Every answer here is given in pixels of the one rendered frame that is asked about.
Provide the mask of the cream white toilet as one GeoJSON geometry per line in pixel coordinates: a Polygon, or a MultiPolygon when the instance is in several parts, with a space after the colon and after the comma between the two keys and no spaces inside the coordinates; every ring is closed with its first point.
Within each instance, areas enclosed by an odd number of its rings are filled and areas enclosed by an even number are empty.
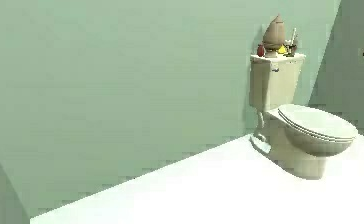
{"type": "Polygon", "coordinates": [[[258,124],[249,141],[284,171],[318,180],[327,160],[347,150],[358,130],[337,115],[293,102],[304,61],[300,53],[250,57],[249,103],[258,124]]]}

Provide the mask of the tan pointed vase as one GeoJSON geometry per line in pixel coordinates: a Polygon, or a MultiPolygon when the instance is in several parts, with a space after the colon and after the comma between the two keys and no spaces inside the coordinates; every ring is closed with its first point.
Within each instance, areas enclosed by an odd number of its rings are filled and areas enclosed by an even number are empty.
{"type": "Polygon", "coordinates": [[[280,14],[278,14],[267,27],[263,35],[263,46],[266,50],[266,58],[276,58],[277,51],[285,42],[285,25],[280,14]]]}

